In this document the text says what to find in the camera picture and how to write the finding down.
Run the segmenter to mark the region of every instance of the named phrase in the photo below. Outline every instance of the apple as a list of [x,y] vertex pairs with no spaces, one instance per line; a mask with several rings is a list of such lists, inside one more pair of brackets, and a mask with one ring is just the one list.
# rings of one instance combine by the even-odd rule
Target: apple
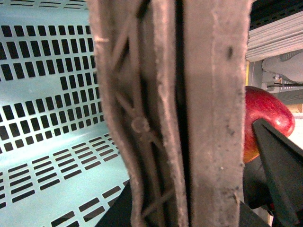
[[259,156],[252,124],[260,118],[268,121],[275,129],[286,137],[294,130],[294,116],[276,97],[257,87],[246,86],[245,141],[243,161],[248,163]]

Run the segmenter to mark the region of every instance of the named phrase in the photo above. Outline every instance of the red apple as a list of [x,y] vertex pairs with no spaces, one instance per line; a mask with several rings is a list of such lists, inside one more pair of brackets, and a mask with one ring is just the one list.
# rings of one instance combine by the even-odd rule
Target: red apple
[[259,156],[256,138],[252,130],[252,123],[264,118],[275,129],[288,137],[294,130],[294,116],[289,109],[277,98],[257,87],[246,86],[246,117],[244,163],[248,163]]

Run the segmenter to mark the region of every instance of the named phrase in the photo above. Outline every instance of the perforated metal shelf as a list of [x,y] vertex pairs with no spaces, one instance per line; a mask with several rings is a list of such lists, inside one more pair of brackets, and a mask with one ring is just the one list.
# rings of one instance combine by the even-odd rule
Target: perforated metal shelf
[[1,227],[92,227],[129,179],[104,122],[86,8],[0,0]]

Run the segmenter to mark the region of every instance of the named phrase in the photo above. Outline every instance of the black plastic object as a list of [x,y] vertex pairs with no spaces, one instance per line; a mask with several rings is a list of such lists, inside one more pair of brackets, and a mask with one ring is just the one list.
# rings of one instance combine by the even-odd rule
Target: black plastic object
[[239,227],[269,227],[257,214],[243,202],[240,203]]
[[95,227],[131,227],[132,191],[129,182]]
[[243,193],[244,202],[251,209],[272,203],[260,156],[245,164]]
[[264,119],[253,124],[278,226],[299,225],[303,218],[303,150]]

